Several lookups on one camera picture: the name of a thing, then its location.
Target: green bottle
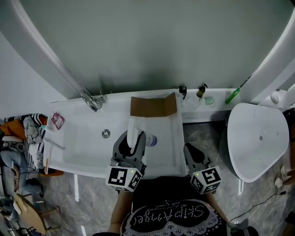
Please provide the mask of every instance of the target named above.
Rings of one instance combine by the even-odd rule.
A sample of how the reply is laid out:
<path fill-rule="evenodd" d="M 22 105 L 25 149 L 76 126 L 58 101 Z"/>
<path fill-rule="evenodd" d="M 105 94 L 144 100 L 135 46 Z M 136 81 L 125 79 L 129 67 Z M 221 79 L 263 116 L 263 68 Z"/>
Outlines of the green bottle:
<path fill-rule="evenodd" d="M 229 96 L 227 99 L 225 99 L 225 103 L 229 104 L 229 102 L 239 93 L 240 88 L 237 88 L 232 94 L 231 96 Z"/>

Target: faucet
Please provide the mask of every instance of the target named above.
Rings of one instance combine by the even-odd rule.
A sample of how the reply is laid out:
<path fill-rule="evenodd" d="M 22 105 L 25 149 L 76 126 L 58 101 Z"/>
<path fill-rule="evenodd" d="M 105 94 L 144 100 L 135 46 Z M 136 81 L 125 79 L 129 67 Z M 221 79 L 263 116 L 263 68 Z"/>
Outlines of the faucet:
<path fill-rule="evenodd" d="M 80 96 L 94 112 L 97 112 L 99 109 L 101 109 L 102 103 L 106 102 L 106 99 L 102 94 L 100 97 L 95 98 L 89 91 L 86 90 L 82 90 Z"/>

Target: green soap bar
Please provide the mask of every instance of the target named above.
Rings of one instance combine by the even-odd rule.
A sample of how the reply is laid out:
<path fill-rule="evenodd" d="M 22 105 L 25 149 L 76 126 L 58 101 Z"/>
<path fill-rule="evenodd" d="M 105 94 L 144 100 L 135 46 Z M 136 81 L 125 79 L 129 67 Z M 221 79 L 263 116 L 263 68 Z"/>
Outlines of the green soap bar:
<path fill-rule="evenodd" d="M 206 105 L 211 105 L 213 103 L 214 103 L 214 98 L 213 97 L 205 98 L 205 104 Z"/>

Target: lace trim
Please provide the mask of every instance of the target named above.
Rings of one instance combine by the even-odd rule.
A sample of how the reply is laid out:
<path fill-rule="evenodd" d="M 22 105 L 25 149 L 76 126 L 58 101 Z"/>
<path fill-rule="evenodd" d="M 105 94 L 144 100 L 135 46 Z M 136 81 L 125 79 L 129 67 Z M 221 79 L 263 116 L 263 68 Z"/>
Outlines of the lace trim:
<path fill-rule="evenodd" d="M 197 199 L 190 199 L 188 201 L 196 201 L 199 202 L 207 207 L 209 210 L 209 216 L 206 220 L 201 222 L 200 224 L 194 226 L 194 227 L 184 227 L 177 225 L 171 221 L 168 221 L 166 225 L 160 229 L 160 230 L 155 230 L 152 232 L 144 232 L 140 233 L 135 230 L 131 229 L 130 221 L 132 220 L 133 216 L 135 214 L 143 209 L 144 207 L 141 207 L 137 209 L 127 220 L 127 224 L 125 227 L 125 232 L 123 233 L 124 236 L 158 236 L 158 235 L 164 235 L 164 236 L 169 236 L 171 233 L 173 233 L 176 236 L 180 235 L 187 235 L 187 236 L 194 236 L 194 235 L 201 235 L 206 233 L 207 231 L 210 231 L 210 229 L 213 231 L 214 229 L 218 228 L 218 223 L 221 220 L 221 218 L 215 213 L 215 210 L 212 206 L 210 206 L 208 203 L 197 200 Z"/>

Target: fiducial marker cube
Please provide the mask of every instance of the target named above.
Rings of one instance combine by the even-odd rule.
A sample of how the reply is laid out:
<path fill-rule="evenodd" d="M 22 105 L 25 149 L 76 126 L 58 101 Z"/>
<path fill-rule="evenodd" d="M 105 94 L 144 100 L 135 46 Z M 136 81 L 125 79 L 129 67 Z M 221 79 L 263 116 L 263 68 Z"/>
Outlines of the fiducial marker cube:
<path fill-rule="evenodd" d="M 136 168 L 108 166 L 106 169 L 106 185 L 116 190 L 133 192 L 141 178 Z"/>
<path fill-rule="evenodd" d="M 221 182 L 221 172 L 219 166 L 211 167 L 192 174 L 190 183 L 199 194 L 206 194 L 217 189 Z"/>

